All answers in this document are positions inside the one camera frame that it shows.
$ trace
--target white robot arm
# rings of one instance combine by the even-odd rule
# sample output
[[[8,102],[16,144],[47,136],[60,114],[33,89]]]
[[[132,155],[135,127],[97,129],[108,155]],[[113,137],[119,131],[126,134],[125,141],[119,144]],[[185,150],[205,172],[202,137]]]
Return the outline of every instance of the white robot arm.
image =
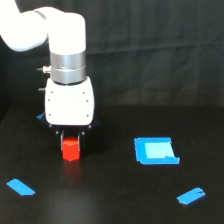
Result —
[[[50,73],[45,113],[50,124],[88,125],[94,96],[86,77],[85,20],[51,7],[20,13],[15,0],[0,0],[0,35],[14,51],[27,51],[49,41]]]

